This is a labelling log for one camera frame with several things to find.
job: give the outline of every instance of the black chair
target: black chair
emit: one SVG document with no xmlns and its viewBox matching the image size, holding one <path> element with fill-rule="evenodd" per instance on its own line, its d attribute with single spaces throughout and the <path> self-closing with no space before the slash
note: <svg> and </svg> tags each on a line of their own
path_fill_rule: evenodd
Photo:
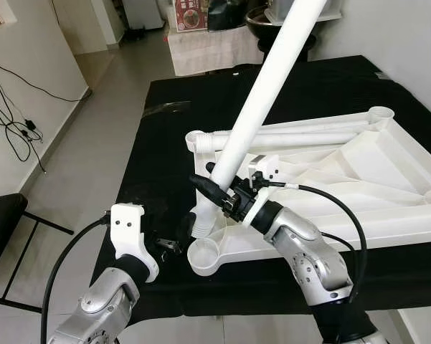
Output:
<svg viewBox="0 0 431 344">
<path fill-rule="evenodd" d="M 0 196 L 0 256 L 3 253 L 6 245 L 8 244 L 9 238 L 13 234 L 13 231 L 16 228 L 21 216 L 26 216 L 30 219 L 35 220 L 35 225 L 33 227 L 33 230 L 24 246 L 24 249 L 22 250 L 21 256 L 19 257 L 16 263 L 16 266 L 14 267 L 13 273 L 11 275 L 11 278 L 8 281 L 8 284 L 6 285 L 5 291 L 3 295 L 0 297 L 0 305 L 6 305 L 9 307 L 20 308 L 22 310 L 29 310 L 32 312 L 41 313 L 42 309 L 40 307 L 35 307 L 32 305 L 26 305 L 24 303 L 7 300 L 6 296 L 8 295 L 9 288 L 11 287 L 11 284 L 13 283 L 13 280 L 16 277 L 16 273 L 18 271 L 19 265 L 21 265 L 22 263 L 24 255 L 26 254 L 26 250 L 29 247 L 30 241 L 32 240 L 32 237 L 34 236 L 35 231 L 37 230 L 38 224 L 40 223 L 46 224 L 47 226 L 50 226 L 59 231 L 63 231 L 64 233 L 67 233 L 70 235 L 73 235 L 73 231 L 25 211 L 27 207 L 27 203 L 28 202 L 26 198 L 20 193 L 13 193 L 10 195 Z"/>
</svg>

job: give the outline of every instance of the black tablecloth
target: black tablecloth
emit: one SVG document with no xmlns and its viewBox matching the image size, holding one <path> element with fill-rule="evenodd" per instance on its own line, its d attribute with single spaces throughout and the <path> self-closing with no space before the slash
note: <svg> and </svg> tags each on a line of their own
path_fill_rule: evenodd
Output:
<svg viewBox="0 0 431 344">
<path fill-rule="evenodd" d="M 151 83 L 146 108 L 185 100 L 191 100 L 191 106 L 184 112 L 158 113 L 141 121 L 117 201 L 145 205 L 142 230 L 175 237 L 175 228 L 195 204 L 188 182 L 194 162 L 185 134 L 230 129 L 258 71 Z M 402 86 L 380 80 L 375 72 L 378 69 L 361 56 L 298 63 L 265 123 L 365 112 L 382 105 L 393 109 L 395 120 L 431 153 L 431 113 Z M 93 280 L 113 262 L 108 235 Z M 361 300 L 368 310 L 431 305 L 431 243 L 369 250 Z M 131 324 L 179 315 L 307 312 L 283 259 L 226 264 L 216 274 L 200 277 L 183 254 L 161 268 L 154 283 L 141 289 Z"/>
</svg>

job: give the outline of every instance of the tiled floor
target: tiled floor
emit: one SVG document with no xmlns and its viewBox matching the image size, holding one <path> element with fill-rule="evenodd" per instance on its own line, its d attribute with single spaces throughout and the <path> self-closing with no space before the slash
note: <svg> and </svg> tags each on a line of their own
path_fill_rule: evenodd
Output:
<svg viewBox="0 0 431 344">
<path fill-rule="evenodd" d="M 141 119 L 150 81 L 173 77 L 162 32 L 127 44 L 115 55 L 92 98 L 86 102 L 60 147 L 29 195 L 36 214 L 79 231 L 99 218 L 115 201 Z M 0 291 L 9 277 L 32 223 L 22 221 L 0 261 Z M 104 229 L 88 234 L 62 265 L 52 292 L 51 333 L 71 313 L 88 287 Z M 9 298 L 41 305 L 44 285 L 70 237 L 39 226 L 12 285 Z M 401 343 L 386 312 L 373 312 L 374 322 Z M 319 343 L 310 316 L 179 317 L 147 320 L 121 333 L 122 344 Z M 0 306 L 0 343 L 38 343 L 39 316 Z"/>
</svg>

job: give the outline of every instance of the white pipe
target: white pipe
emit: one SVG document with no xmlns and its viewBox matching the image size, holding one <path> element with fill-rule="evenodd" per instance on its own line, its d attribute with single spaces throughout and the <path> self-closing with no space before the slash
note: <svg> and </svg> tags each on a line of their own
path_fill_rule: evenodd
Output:
<svg viewBox="0 0 431 344">
<path fill-rule="evenodd" d="M 300 145 L 336 145 L 347 143 L 356 137 L 356 133 L 293 133 L 293 134 L 262 134 L 255 136 L 251 148 L 287 147 Z M 208 133 L 197 133 L 192 136 L 193 153 L 213 153 L 224 149 L 229 136 Z"/>
<path fill-rule="evenodd" d="M 261 128 L 258 134 L 289 134 L 289 133 L 313 133 L 316 131 L 327 131 L 333 129 L 352 129 L 354 127 L 363 127 L 369 125 L 368 120 L 351 120 L 348 122 L 329 122 L 310 125 L 291 125 L 279 128 Z M 214 135 L 229 135 L 231 130 L 214 131 Z"/>
<path fill-rule="evenodd" d="M 232 129 L 232 134 L 210 178 L 227 190 L 239 169 L 258 129 L 269 113 L 298 55 L 306 43 L 326 0 L 295 0 L 273 47 L 250 90 Z M 196 221 L 193 237 L 210 234 L 217 207 L 203 198 L 193 209 Z"/>
</svg>

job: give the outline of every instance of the black connector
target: black connector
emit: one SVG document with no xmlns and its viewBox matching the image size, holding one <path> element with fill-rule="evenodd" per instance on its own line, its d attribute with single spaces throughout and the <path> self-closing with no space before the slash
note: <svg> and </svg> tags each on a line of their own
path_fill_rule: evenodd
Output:
<svg viewBox="0 0 431 344">
<path fill-rule="evenodd" d="M 26 123 L 26 127 L 29 130 L 35 130 L 35 129 L 37 129 L 37 126 L 31 120 L 25 120 L 25 123 Z"/>
</svg>

